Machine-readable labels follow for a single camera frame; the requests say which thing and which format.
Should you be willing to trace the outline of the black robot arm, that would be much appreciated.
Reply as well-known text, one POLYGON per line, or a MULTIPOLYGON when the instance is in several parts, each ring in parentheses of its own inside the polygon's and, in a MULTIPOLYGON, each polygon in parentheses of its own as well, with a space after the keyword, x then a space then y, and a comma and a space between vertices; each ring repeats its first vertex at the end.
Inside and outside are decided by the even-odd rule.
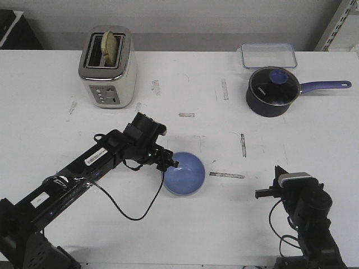
POLYGON ((255 197, 279 198, 288 223, 297 232, 301 256, 280 255, 274 268, 346 268, 329 227, 328 213, 333 200, 324 185, 312 175, 289 173, 275 166, 273 185, 255 191, 255 197))
POLYGON ((48 241, 44 228, 120 163, 137 162, 135 171, 152 164, 162 172, 176 168, 173 152, 157 145, 166 131, 165 125, 137 113, 124 131, 96 134, 93 147, 18 203, 1 199, 1 253, 14 268, 80 268, 69 253, 48 241))

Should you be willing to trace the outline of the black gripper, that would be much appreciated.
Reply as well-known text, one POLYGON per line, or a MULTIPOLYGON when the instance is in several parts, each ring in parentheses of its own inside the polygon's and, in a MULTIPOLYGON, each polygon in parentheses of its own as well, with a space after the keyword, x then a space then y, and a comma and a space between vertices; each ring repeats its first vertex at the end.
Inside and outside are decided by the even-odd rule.
POLYGON ((287 179, 279 181, 279 176, 282 174, 288 174, 288 172, 281 166, 275 166, 275 178, 273 185, 267 189, 259 189, 255 191, 255 198, 261 197, 274 197, 280 198, 284 204, 284 207, 295 207, 297 205, 297 191, 296 180, 287 179))
POLYGON ((140 167, 156 164, 159 171, 177 168, 179 162, 173 161, 173 152, 157 144, 158 134, 149 137, 142 134, 135 142, 123 151, 123 163, 127 160, 135 161, 140 167))

